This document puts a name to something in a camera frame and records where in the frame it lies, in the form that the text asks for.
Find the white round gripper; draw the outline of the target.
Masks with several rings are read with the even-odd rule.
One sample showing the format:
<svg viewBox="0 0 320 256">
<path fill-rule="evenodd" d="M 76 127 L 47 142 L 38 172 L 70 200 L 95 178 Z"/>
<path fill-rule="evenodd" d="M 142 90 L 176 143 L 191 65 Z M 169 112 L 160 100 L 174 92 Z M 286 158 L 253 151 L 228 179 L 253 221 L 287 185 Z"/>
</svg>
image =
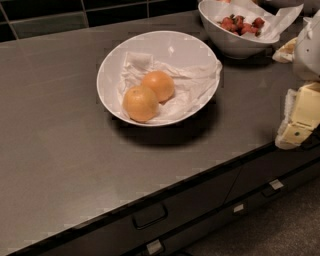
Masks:
<svg viewBox="0 0 320 256">
<path fill-rule="evenodd" d="M 320 10 L 304 19 L 297 38 L 281 46 L 272 56 L 279 63 L 291 63 L 295 74 L 305 81 L 320 81 Z M 283 150 L 299 147 L 320 124 L 320 83 L 309 82 L 285 97 L 284 119 L 275 145 Z"/>
</svg>

